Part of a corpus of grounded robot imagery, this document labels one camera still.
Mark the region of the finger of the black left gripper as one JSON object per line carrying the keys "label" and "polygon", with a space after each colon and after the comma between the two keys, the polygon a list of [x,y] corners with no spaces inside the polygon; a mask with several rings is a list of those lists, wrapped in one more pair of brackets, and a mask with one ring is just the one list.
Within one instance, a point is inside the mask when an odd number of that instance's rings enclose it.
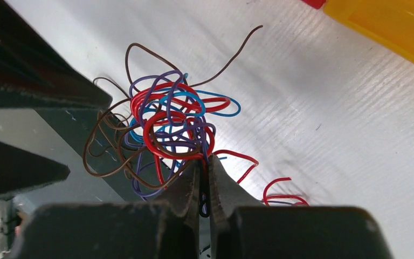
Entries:
{"label": "finger of the black left gripper", "polygon": [[67,165],[0,142],[0,199],[64,181]]}
{"label": "finger of the black left gripper", "polygon": [[0,1],[0,108],[101,109],[111,102]]}

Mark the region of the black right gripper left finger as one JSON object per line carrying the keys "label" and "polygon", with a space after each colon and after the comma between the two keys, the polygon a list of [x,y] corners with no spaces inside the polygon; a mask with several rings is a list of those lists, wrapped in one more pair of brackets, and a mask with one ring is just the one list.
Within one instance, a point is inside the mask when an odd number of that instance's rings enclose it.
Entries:
{"label": "black right gripper left finger", "polygon": [[200,162],[148,202],[55,203],[35,210],[11,258],[198,258]]}

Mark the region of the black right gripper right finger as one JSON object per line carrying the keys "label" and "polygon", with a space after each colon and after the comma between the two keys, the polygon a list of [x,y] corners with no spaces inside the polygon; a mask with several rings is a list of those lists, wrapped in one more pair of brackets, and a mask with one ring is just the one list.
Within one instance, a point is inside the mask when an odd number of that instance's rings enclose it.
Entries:
{"label": "black right gripper right finger", "polygon": [[209,158],[212,258],[392,258],[375,219],[339,206],[268,207]]}

